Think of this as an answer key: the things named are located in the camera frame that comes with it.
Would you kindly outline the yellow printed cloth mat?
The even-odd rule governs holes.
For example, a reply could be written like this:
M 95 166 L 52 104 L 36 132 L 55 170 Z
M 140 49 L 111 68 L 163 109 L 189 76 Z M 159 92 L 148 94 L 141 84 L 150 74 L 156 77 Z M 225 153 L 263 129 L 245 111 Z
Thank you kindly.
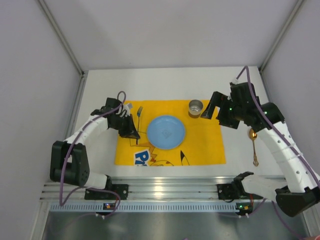
M 119 137 L 114 163 L 118 166 L 181 167 L 225 164 L 225 150 L 221 127 L 215 119 L 189 116 L 189 100 L 143 100 L 132 101 L 131 110 L 136 129 L 137 111 L 143 107 L 140 139 Z M 147 127 L 156 117 L 177 117 L 185 126 L 184 141 L 176 148 L 155 148 L 147 138 Z

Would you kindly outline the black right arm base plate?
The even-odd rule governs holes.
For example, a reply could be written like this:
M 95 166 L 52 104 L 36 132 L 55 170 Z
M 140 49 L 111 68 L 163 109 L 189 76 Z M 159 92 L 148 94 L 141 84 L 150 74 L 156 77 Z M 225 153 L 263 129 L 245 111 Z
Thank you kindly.
M 250 198 L 250 194 L 245 193 L 243 187 L 235 183 L 217 184 L 216 187 L 219 200 L 248 200 Z

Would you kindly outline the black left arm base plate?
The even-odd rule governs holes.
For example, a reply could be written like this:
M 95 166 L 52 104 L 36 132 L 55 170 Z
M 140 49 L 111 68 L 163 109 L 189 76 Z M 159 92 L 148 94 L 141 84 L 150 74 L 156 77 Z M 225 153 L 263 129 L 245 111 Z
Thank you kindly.
M 126 200 L 129 194 L 128 184 L 112 184 L 109 189 L 92 190 L 91 188 L 85 190 L 85 200 Z

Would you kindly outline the blue metal fork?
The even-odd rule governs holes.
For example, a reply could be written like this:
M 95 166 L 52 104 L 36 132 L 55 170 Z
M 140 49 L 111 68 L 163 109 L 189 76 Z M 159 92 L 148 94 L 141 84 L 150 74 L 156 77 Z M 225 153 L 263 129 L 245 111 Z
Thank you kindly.
M 137 123 L 137 131 L 138 131 L 138 132 L 139 132 L 139 129 L 140 129 L 140 117 L 141 117 L 142 111 L 143 111 L 143 107 L 140 106 L 140 107 L 138 108 L 138 110 L 137 110 L 137 113 L 136 113 L 137 119 L 138 119 L 138 123 Z

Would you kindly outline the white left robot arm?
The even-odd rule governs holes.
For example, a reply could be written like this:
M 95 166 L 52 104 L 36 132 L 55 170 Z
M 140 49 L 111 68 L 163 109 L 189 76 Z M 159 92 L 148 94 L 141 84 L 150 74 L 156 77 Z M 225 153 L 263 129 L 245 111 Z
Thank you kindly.
M 131 103 L 116 98 L 107 98 L 105 105 L 91 112 L 88 120 L 72 136 L 56 141 L 51 150 L 50 179 L 79 188 L 109 190 L 111 177 L 90 170 L 89 146 L 102 133 L 112 129 L 121 138 L 140 139 L 136 130 Z

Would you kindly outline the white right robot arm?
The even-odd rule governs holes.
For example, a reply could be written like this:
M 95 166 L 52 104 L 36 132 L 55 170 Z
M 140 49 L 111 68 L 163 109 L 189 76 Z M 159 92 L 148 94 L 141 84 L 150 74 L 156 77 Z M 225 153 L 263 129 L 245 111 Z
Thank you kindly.
M 215 108 L 219 125 L 237 129 L 240 122 L 252 128 L 264 142 L 281 169 L 283 182 L 246 171 L 237 175 L 232 187 L 237 197 L 253 194 L 275 201 L 284 214 L 295 217 L 320 201 L 320 176 L 301 160 L 279 108 L 272 102 L 260 103 L 252 83 L 230 84 L 230 95 L 213 92 L 201 114 L 211 119 Z

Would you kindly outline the light blue plastic plate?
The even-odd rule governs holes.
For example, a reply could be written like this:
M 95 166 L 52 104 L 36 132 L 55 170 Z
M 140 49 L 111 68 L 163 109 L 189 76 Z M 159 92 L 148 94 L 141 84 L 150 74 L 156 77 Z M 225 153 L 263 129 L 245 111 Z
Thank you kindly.
M 149 123 L 146 129 L 146 136 L 155 148 L 172 150 L 184 141 L 186 128 L 177 117 L 161 115 Z

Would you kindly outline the steel cup with brown base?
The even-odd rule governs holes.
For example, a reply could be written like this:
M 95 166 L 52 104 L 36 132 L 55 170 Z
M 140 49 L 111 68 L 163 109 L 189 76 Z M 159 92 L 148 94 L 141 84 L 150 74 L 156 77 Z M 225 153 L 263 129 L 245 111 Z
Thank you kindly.
M 188 104 L 188 115 L 191 118 L 198 118 L 200 117 L 202 110 L 203 110 L 203 103 L 198 99 L 193 99 Z

